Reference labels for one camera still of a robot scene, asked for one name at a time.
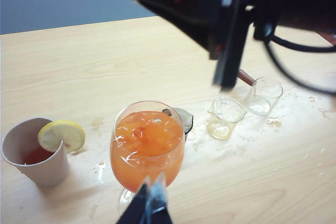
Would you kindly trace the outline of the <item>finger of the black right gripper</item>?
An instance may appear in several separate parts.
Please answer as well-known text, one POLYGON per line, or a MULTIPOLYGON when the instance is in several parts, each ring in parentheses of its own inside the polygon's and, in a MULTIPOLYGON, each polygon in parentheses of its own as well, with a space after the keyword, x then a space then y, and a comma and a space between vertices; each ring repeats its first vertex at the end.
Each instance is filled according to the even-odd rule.
POLYGON ((222 0, 134 0, 189 36, 218 58, 219 17, 222 0))
POLYGON ((232 15, 225 48, 220 52, 213 84, 221 89, 232 89, 236 85, 239 66, 242 60, 250 13, 246 11, 244 0, 232 0, 232 15))

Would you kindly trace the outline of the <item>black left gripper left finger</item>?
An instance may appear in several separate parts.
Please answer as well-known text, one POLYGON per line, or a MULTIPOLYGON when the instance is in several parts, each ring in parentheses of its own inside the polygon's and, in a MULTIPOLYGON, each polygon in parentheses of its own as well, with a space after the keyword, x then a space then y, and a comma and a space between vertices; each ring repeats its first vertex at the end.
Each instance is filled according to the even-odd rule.
POLYGON ((149 199, 150 178, 147 176, 117 223, 139 224, 146 221, 146 205, 149 199))

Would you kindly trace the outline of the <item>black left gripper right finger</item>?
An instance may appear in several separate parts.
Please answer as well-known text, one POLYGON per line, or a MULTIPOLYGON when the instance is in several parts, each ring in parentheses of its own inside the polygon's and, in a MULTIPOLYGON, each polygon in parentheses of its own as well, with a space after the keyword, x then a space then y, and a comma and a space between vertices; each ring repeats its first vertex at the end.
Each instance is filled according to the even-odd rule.
POLYGON ((166 178, 160 173, 149 189, 146 203, 146 222, 172 224, 173 221, 167 209, 166 178))

